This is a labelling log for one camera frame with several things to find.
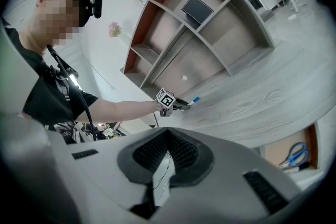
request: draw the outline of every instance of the floor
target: floor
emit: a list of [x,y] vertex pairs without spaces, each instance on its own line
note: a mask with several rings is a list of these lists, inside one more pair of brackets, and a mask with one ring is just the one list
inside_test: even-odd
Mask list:
[[[277,45],[271,53],[233,77],[220,73],[188,92],[186,101],[196,96],[200,100],[188,111],[160,118],[159,126],[190,129],[254,148],[320,119],[327,147],[322,158],[329,164],[336,143],[335,24],[328,9],[315,0],[300,0],[300,12],[289,20],[293,14],[287,5],[266,22]],[[167,184],[174,171],[169,159],[167,155],[154,175],[159,183],[169,169],[154,191],[158,205],[169,195]]]

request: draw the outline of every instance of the scissors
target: scissors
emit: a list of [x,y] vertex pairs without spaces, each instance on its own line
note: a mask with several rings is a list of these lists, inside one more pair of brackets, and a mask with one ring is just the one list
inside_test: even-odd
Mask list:
[[284,162],[280,163],[277,167],[284,169],[287,167],[296,167],[303,164],[308,158],[308,150],[305,143],[294,144],[290,151],[288,157]]

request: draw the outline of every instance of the air vent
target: air vent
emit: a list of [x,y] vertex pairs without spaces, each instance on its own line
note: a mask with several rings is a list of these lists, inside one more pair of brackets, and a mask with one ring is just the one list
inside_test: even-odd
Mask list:
[[262,177],[258,171],[248,172],[243,176],[271,215],[288,204],[288,202]]
[[73,153],[72,155],[74,159],[82,159],[82,158],[85,158],[85,157],[88,157],[88,156],[91,156],[97,153],[98,151],[96,150],[88,150],[88,151],[81,151],[81,152]]

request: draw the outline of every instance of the person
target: person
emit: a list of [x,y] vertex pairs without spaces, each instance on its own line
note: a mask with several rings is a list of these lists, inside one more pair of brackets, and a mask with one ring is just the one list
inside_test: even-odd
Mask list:
[[[67,144],[75,143],[75,122],[88,123],[85,108],[76,95],[72,81],[47,66],[43,55],[47,46],[57,46],[83,26],[87,16],[85,0],[37,0],[31,19],[19,32],[4,21],[14,46],[39,75],[23,109],[23,115],[62,134]],[[156,101],[113,103],[80,91],[93,123],[128,121],[160,109]]]

